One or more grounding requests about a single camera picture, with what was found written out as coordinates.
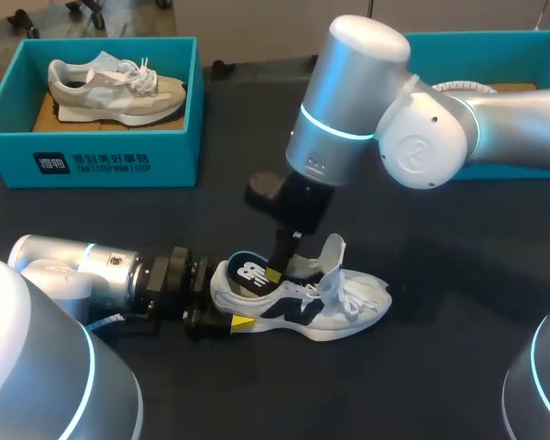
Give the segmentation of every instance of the teal box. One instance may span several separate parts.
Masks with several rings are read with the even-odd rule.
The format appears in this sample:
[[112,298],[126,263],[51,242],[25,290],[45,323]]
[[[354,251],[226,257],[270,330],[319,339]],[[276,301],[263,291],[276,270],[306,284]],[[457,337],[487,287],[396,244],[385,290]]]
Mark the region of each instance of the teal box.
[[[148,58],[159,75],[184,81],[183,130],[33,133],[49,63],[83,64],[102,50],[136,63]],[[9,188],[194,186],[203,110],[196,38],[26,39],[0,84],[0,173]],[[56,170],[42,169],[41,160]]]
[[[535,83],[550,89],[550,31],[437,32],[406,35],[410,71],[425,83]],[[550,170],[470,165],[456,179],[542,179]]]

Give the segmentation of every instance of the white sneaker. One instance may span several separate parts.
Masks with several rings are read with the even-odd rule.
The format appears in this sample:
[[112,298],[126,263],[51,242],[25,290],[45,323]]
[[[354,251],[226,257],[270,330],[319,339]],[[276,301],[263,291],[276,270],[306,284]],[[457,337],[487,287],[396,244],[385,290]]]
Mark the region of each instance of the white sneaker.
[[105,52],[82,65],[53,60],[49,90],[59,105],[60,121],[112,119],[131,127],[173,115],[182,108],[186,96],[183,82],[158,76],[145,60],[137,66]]
[[389,309],[387,283],[367,273],[340,269],[346,243],[332,234],[318,259],[294,257],[279,286],[265,277],[267,260],[241,251],[222,261],[210,292],[216,308],[255,319],[249,333],[290,328],[314,341],[353,335]]

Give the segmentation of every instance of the shoe sole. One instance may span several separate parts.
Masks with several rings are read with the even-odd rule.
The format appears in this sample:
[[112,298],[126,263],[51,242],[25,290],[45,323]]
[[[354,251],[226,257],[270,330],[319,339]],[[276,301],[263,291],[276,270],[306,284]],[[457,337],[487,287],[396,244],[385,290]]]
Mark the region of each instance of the shoe sole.
[[122,115],[113,110],[101,108],[70,107],[60,105],[57,118],[61,122],[93,122],[101,120],[113,120],[128,127],[143,127],[159,122],[160,120],[178,112],[183,103],[163,110],[154,115]]
[[301,333],[305,337],[312,339],[315,342],[327,342],[334,341],[336,339],[342,339],[343,337],[352,336],[355,333],[362,332],[368,327],[371,327],[382,317],[378,316],[374,321],[367,322],[365,324],[357,325],[355,327],[346,328],[343,330],[318,330],[316,328],[308,328],[301,324],[289,323],[287,321],[281,321],[277,319],[265,319],[255,318],[255,324],[248,330],[244,330],[240,333],[262,333],[269,330],[275,330],[278,328],[286,328],[295,332]]

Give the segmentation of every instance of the shoe insole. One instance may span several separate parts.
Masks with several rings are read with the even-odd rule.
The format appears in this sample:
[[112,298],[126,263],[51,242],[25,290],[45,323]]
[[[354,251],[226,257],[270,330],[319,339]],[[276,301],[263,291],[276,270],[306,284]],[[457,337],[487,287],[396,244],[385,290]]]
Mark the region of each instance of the shoe insole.
[[230,257],[226,266],[228,278],[254,296],[265,296],[276,290],[281,282],[291,281],[305,286],[316,284],[324,274],[317,272],[309,277],[299,279],[283,274],[279,283],[267,279],[267,259],[254,252],[241,250]]

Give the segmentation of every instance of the shoe lace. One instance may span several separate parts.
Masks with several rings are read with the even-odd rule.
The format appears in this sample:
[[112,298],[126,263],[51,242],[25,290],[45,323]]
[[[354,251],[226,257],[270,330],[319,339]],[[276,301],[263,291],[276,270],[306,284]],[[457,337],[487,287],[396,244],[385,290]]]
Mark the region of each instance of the shoe lace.
[[330,304],[338,300],[343,306],[344,312],[349,317],[357,316],[365,308],[378,310],[378,304],[371,301],[358,291],[346,289],[346,278],[342,270],[338,272],[338,278],[331,286],[323,288],[318,285],[308,284],[307,296],[312,299],[320,299],[324,304]]
[[157,73],[147,67],[149,58],[140,60],[140,67],[131,60],[122,60],[123,67],[127,66],[128,79],[116,81],[115,85],[129,84],[132,90],[140,94],[152,94],[157,92]]

